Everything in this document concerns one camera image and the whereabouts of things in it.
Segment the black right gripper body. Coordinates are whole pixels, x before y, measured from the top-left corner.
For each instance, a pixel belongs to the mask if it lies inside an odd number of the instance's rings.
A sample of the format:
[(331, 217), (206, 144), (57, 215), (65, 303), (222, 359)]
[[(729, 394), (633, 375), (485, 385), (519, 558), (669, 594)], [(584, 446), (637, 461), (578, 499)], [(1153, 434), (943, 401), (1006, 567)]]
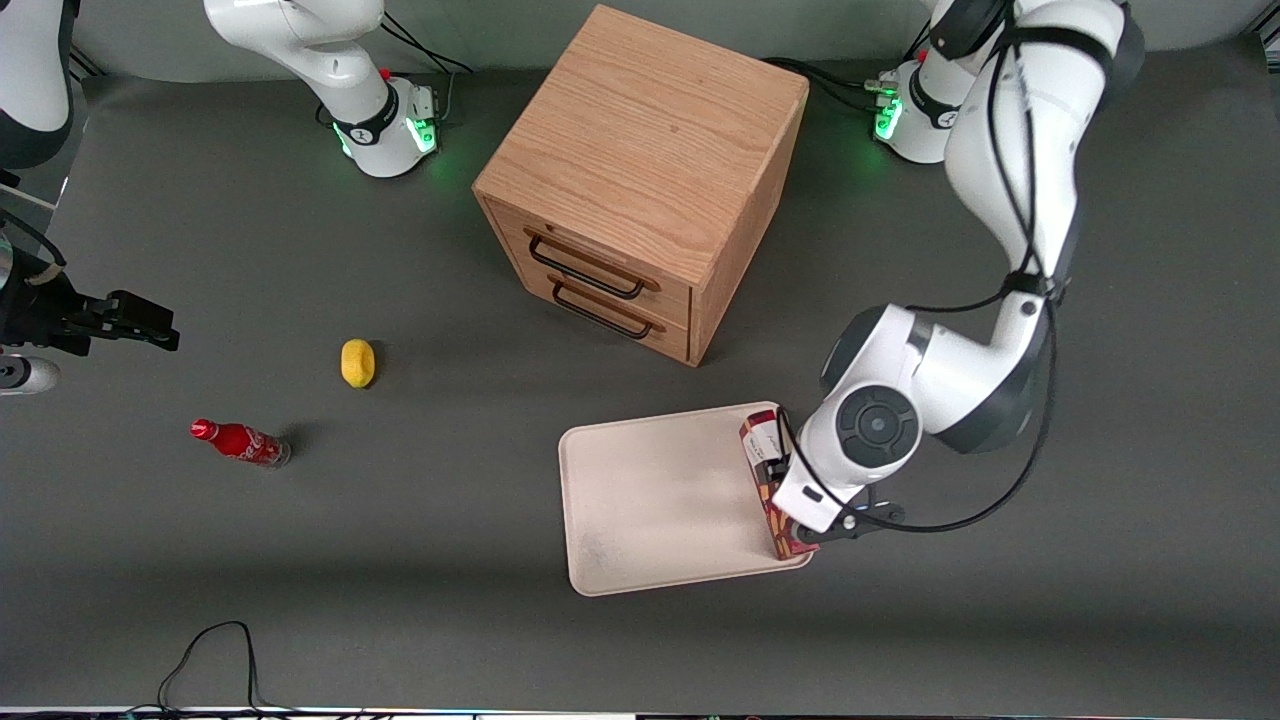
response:
[(1, 340), (4, 346), (33, 345), (74, 356), (90, 354), (90, 305), (56, 263), (4, 263)]

